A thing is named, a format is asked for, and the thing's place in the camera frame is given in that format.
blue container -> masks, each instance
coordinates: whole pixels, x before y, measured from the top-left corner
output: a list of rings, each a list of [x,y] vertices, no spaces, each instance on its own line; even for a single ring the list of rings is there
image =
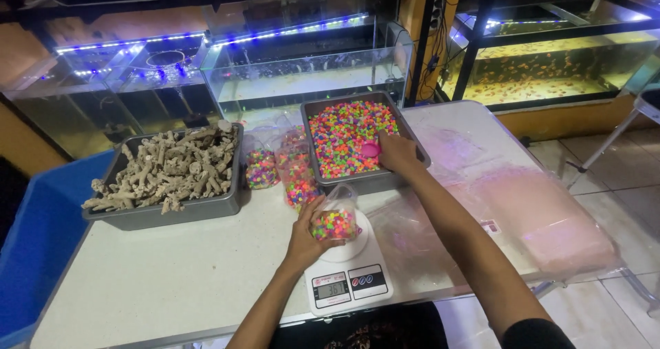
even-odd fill
[[[28,340],[87,228],[80,205],[113,151],[32,177],[0,251],[0,348]]]

pink scoop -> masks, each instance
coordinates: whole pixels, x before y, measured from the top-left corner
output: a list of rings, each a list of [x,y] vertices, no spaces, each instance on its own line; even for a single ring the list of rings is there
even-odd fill
[[[374,158],[378,157],[380,154],[380,146],[374,143],[364,143],[362,144],[362,155],[364,157]]]

dead coral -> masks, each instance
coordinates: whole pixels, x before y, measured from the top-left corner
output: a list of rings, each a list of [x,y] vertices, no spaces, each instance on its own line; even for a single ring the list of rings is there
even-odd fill
[[[181,139],[172,131],[142,139],[136,155],[122,145],[126,168],[117,173],[115,184],[94,179],[92,189],[102,198],[87,200],[82,208],[113,211],[162,204],[165,214],[183,210],[182,201],[227,193],[238,129],[226,122],[187,130]]]

digital kitchen scale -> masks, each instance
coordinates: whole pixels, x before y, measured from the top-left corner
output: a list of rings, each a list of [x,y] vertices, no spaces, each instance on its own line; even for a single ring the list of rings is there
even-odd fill
[[[305,270],[311,313],[325,317],[392,297],[392,280],[369,219],[355,211],[362,232]]]

gray tray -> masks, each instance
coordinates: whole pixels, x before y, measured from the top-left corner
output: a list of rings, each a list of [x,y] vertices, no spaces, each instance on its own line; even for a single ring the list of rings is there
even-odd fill
[[[353,100],[365,100],[377,102],[380,104],[387,105],[389,110],[392,112],[394,119],[399,128],[399,134],[404,138],[411,139],[417,143],[417,159],[419,159],[424,166],[428,168],[431,166],[431,159],[428,157],[428,154],[422,147],[422,145],[417,141],[417,137],[413,134],[413,131],[410,129],[410,126],[406,123],[405,119],[401,115],[399,108],[392,101],[389,95],[384,91],[374,91],[374,92],[363,92],[361,94],[349,95],[346,97],[335,97],[333,99],[322,99],[315,101],[306,101],[303,102],[300,106],[300,111],[302,113],[302,119],[305,124],[305,131],[307,135],[307,141],[309,142],[309,147],[312,150],[311,152],[311,167],[314,170],[314,178],[316,179],[317,184],[323,189],[326,194],[334,189],[334,187],[339,183],[350,184],[355,188],[358,194],[368,194],[376,192],[384,192],[386,190],[400,188],[405,186],[406,182],[403,178],[393,172],[386,170],[384,168],[376,171],[370,171],[367,173],[359,173],[351,176],[343,176],[340,178],[323,178],[321,177],[321,171],[319,170],[319,162],[316,158],[316,146],[314,145],[314,139],[311,136],[311,130],[309,129],[309,117],[315,116],[326,109],[326,107],[331,107],[337,105],[341,102],[351,102]]]
[[[234,148],[234,157],[232,158],[232,185],[229,187],[229,193],[220,197],[201,198],[198,200],[182,201],[186,207],[183,211],[169,211],[161,215],[162,204],[144,208],[132,208],[130,210],[117,211],[92,211],[91,208],[82,211],[82,216],[88,221],[103,220],[112,226],[121,230],[137,230],[159,226],[169,226],[170,224],[187,223],[189,221],[206,220],[212,218],[221,218],[223,216],[236,215],[239,210],[240,200],[240,157],[241,144],[243,143],[243,125],[234,123],[238,127],[238,144]],[[150,139],[157,134],[136,135],[126,138],[122,144],[137,155],[137,147],[142,144],[142,139]],[[128,165],[128,159],[121,150],[115,150],[115,156],[112,159],[108,172],[103,177],[107,184],[115,184],[117,173]],[[95,198],[101,198],[101,194],[96,193]]]

